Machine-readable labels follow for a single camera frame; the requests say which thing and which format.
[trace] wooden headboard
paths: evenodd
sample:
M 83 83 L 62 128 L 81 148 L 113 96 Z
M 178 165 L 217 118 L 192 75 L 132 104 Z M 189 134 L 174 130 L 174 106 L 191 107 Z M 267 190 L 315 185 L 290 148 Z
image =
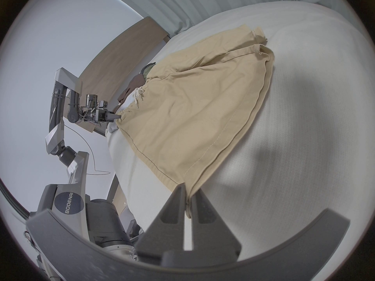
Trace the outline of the wooden headboard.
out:
M 110 101 L 129 73 L 146 57 L 168 33 L 152 18 L 146 17 L 129 27 L 111 41 L 84 69 L 80 105 L 85 105 L 86 94 L 96 94 L 98 100 Z M 69 103 L 65 99 L 64 117 Z M 78 124 L 92 132 L 94 125 L 88 122 Z

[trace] dark blue circular logo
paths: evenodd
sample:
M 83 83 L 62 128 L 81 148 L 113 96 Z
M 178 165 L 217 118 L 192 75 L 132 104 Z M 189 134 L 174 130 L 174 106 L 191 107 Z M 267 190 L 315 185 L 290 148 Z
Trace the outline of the dark blue circular logo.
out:
M 76 214 L 82 211 L 84 203 L 79 194 L 69 191 L 58 194 L 55 197 L 55 207 L 65 214 Z

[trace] drawstring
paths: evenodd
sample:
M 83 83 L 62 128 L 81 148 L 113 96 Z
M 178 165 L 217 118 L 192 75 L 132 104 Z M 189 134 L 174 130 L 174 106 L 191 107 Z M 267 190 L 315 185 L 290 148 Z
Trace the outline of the drawstring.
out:
M 134 98 L 134 101 L 135 101 L 135 104 L 137 105 L 137 107 L 139 108 L 138 106 L 138 100 L 137 98 L 141 98 L 142 99 L 142 94 L 144 93 L 144 89 L 143 88 L 140 88 L 140 87 L 137 87 L 134 92 L 133 92 L 133 98 Z

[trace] black cable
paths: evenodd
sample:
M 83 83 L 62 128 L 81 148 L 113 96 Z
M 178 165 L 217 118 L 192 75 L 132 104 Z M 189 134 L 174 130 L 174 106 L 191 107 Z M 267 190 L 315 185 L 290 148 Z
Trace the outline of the black cable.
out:
M 93 156 L 93 160 L 94 160 L 94 171 L 96 172 L 102 172 L 102 173 L 105 173 L 105 174 L 89 174 L 89 173 L 86 173 L 87 175 L 94 175 L 94 176 L 103 176 L 103 175 L 108 175 L 110 174 L 111 172 L 107 172 L 107 171 L 97 171 L 96 170 L 96 166 L 95 166 L 95 157 L 94 157 L 94 152 L 92 151 L 90 145 L 88 144 L 88 142 L 83 138 L 83 136 L 81 134 L 79 134 L 77 131 L 73 130 L 72 128 L 68 127 L 67 125 L 65 125 L 65 127 L 69 128 L 70 130 L 74 131 L 75 133 L 77 133 L 84 141 L 85 143 L 88 145 L 90 151 L 91 151 L 91 155 Z

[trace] white mattress cover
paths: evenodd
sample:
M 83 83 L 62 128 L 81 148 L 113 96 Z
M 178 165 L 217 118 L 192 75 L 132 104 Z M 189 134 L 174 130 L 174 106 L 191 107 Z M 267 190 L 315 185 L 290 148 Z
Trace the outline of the white mattress cover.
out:
M 331 9 L 270 2 L 201 22 L 173 37 L 153 61 L 241 24 L 261 26 L 268 38 L 275 54 L 271 86 L 250 131 L 202 189 L 241 241 L 240 260 L 286 241 L 325 208 L 349 218 L 342 243 L 314 277 L 324 280 L 358 243 L 375 209 L 372 44 Z M 147 230 L 171 192 L 119 130 L 107 138 L 129 208 Z

